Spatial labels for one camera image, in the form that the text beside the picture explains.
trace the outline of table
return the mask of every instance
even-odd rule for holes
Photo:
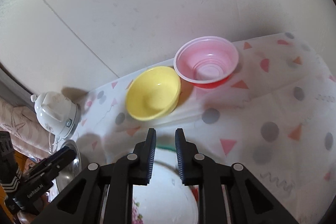
[[[177,108],[158,120],[140,122],[125,109],[130,84],[150,67],[89,92],[78,101],[72,139],[90,162],[105,165],[131,152],[148,128],[168,148],[183,128],[201,153],[242,163],[300,223],[316,223],[336,193],[336,77],[295,33],[234,45],[240,61],[225,84],[206,90],[182,81]]]

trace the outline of kettle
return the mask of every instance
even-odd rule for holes
[[[80,119],[80,108],[69,98],[58,92],[33,94],[31,101],[37,119],[43,128],[55,136],[66,138],[76,130]]]

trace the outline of starfish print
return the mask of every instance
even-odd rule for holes
[[[14,136],[22,140],[19,130],[23,128],[26,125],[26,123],[22,122],[16,124],[15,119],[13,117],[13,112],[11,113],[10,117],[11,117],[11,124],[3,124],[4,128],[7,129],[9,133],[14,134]]]

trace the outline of orange floor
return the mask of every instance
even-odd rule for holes
[[[27,160],[27,157],[25,155],[22,155],[21,153],[15,151],[15,159],[17,161],[17,163],[19,164],[19,167],[21,169],[21,171],[24,171],[25,168],[25,163]],[[0,203],[1,206],[4,208],[6,214],[9,216],[10,219],[12,219],[12,215],[11,213],[8,211],[8,209],[6,208],[5,204],[4,204],[4,200],[5,200],[6,194],[4,192],[4,190],[2,189],[2,187],[0,187]]]

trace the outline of human hand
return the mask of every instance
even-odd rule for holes
[[[41,200],[43,202],[43,208],[45,208],[49,202],[48,202],[48,196],[46,194],[41,196]],[[17,218],[21,222],[21,224],[31,224],[32,221],[36,218],[36,216],[30,214],[30,213],[25,213],[23,211],[19,211],[17,213]]]

